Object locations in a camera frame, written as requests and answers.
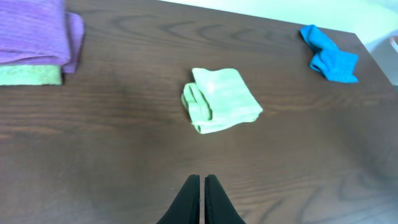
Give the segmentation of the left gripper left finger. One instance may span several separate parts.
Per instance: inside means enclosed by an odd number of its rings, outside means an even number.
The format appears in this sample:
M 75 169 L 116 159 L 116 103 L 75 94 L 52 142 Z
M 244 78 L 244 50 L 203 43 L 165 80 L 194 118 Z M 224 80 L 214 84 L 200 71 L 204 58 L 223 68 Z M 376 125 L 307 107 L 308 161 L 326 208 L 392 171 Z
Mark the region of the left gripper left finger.
M 199 224 L 199 220 L 200 176 L 192 174 L 157 224 Z

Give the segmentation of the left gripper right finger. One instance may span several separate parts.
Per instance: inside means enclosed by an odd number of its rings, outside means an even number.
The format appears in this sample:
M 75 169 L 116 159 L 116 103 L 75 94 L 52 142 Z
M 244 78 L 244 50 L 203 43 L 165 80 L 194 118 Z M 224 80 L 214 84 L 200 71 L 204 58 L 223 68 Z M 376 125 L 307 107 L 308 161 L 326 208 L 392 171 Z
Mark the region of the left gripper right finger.
M 205 224 L 246 224 L 214 174 L 205 178 Z

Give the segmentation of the light green microfiber cloth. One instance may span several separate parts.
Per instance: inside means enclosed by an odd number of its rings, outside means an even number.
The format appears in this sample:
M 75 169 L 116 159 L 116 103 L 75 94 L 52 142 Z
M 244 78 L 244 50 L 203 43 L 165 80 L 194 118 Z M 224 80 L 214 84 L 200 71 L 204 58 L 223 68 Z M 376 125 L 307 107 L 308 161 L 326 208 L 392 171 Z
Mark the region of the light green microfiber cloth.
M 257 120 L 263 109 L 234 68 L 193 68 L 194 82 L 181 95 L 192 125 L 200 134 Z

